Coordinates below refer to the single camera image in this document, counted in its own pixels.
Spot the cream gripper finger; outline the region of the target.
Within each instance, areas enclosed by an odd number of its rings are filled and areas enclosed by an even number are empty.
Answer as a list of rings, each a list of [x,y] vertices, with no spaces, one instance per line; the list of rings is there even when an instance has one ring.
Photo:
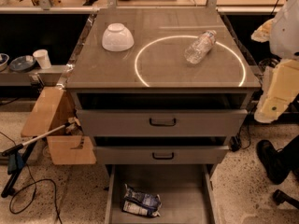
[[[264,22],[257,30],[251,35],[251,39],[256,42],[267,42],[270,39],[272,31],[273,19]]]
[[[263,73],[263,94],[254,119],[261,123],[277,120],[299,94],[299,62],[283,59]]]

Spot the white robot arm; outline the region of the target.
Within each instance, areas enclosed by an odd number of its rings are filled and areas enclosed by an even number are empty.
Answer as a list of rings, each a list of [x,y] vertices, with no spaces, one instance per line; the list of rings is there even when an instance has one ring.
[[[271,123],[299,94],[299,0],[287,0],[274,19],[265,22],[251,38],[262,33],[265,25],[270,29],[270,51],[280,62],[274,68],[265,68],[263,94],[254,118],[261,123]]]

